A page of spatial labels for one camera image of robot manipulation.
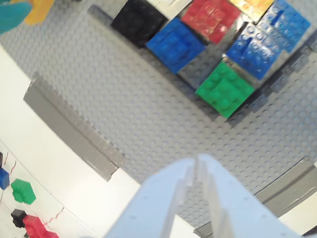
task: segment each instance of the lego baseplate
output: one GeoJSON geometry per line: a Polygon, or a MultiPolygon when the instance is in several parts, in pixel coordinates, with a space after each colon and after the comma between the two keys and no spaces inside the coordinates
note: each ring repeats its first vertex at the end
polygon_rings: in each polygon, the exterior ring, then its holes
{"type": "MultiPolygon", "coordinates": [[[[308,2],[303,4],[307,8],[297,8],[299,3],[294,7],[314,22],[317,3],[308,2]]],[[[179,158],[209,152],[255,193],[305,155],[317,160],[317,54],[310,54],[307,65],[292,73],[278,93],[270,94],[260,110],[232,128],[196,101],[179,78],[160,64],[151,66],[92,19],[87,14],[92,4],[107,9],[111,17],[124,5],[120,0],[57,0],[42,25],[22,24],[2,35],[0,42],[28,76],[38,71],[85,121],[124,152],[124,169],[136,181],[143,182],[179,158]]],[[[152,55],[146,57],[157,62],[152,55]]],[[[179,214],[195,228],[209,221],[198,184],[187,193],[179,214]]]]}

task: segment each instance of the blue lego brick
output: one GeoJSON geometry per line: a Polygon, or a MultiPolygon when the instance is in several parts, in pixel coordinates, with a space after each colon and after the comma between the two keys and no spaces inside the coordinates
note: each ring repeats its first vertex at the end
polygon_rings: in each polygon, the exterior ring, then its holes
{"type": "Polygon", "coordinates": [[[178,18],[158,32],[147,47],[175,74],[205,49],[178,18]]]}
{"type": "Polygon", "coordinates": [[[270,35],[283,49],[291,52],[310,25],[285,0],[275,0],[257,26],[270,35]]]}
{"type": "Polygon", "coordinates": [[[0,169],[0,187],[5,190],[10,185],[9,174],[3,168],[0,169]]]}
{"type": "Polygon", "coordinates": [[[261,80],[277,60],[281,50],[274,39],[249,23],[227,55],[244,70],[261,80]]]}

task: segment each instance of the red lego plate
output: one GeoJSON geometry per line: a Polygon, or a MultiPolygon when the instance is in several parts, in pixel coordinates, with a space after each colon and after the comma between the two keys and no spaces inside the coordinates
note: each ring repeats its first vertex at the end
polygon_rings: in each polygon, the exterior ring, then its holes
{"type": "Polygon", "coordinates": [[[240,10],[227,0],[194,0],[182,21],[218,44],[239,15],[240,10]]]}

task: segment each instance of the green lego brick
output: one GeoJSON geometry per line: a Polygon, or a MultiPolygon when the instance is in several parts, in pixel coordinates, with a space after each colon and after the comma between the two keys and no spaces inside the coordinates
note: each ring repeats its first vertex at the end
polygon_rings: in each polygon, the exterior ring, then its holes
{"type": "Polygon", "coordinates": [[[221,62],[196,94],[228,118],[254,92],[254,88],[221,62]]]}
{"type": "Polygon", "coordinates": [[[15,201],[24,202],[31,205],[35,201],[36,196],[33,192],[32,186],[29,182],[16,179],[11,187],[13,189],[13,196],[15,201]]]}

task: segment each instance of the yellow object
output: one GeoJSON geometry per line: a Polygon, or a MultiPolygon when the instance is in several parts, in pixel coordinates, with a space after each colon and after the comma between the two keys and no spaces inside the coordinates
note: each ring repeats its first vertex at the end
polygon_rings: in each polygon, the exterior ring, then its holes
{"type": "MultiPolygon", "coordinates": [[[[25,0],[12,0],[12,3],[25,1],[25,0]]],[[[37,23],[42,23],[47,17],[50,8],[52,7],[54,0],[29,0],[32,5],[32,11],[25,18],[24,22],[33,25],[37,23]]]]}
{"type": "Polygon", "coordinates": [[[258,21],[274,0],[230,0],[230,2],[252,20],[258,21]]]}

